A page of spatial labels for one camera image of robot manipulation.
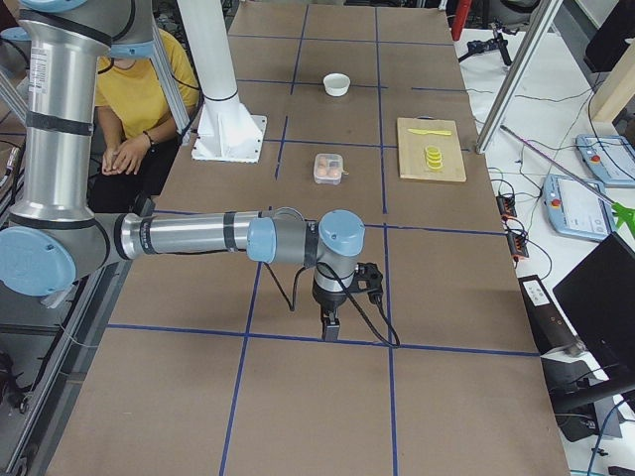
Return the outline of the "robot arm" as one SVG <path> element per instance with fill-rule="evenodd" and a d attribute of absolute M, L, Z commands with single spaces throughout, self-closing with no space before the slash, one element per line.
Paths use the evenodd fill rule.
<path fill-rule="evenodd" d="M 97 62 L 147 58 L 156 68 L 180 131 L 184 102 L 147 1 L 25 1 L 31 42 L 26 170 L 22 197 L 1 232 L 1 280 L 32 297 L 66 290 L 112 263 L 143 255 L 243 252 L 267 265 L 314 273 L 322 339 L 339 331 L 337 311 L 372 290 L 374 271 L 358 258 L 365 228 L 347 210 L 305 219 L 297 210 L 192 216 L 94 213 L 86 202 Z"/>

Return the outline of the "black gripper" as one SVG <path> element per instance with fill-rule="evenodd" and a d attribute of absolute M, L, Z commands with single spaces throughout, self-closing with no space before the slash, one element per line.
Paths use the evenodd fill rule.
<path fill-rule="evenodd" d="M 321 339 L 324 342 L 336 342 L 340 330 L 337 310 L 346 302 L 346 293 L 326 291 L 318 285 L 313 285 L 312 293 L 320 308 Z"/>

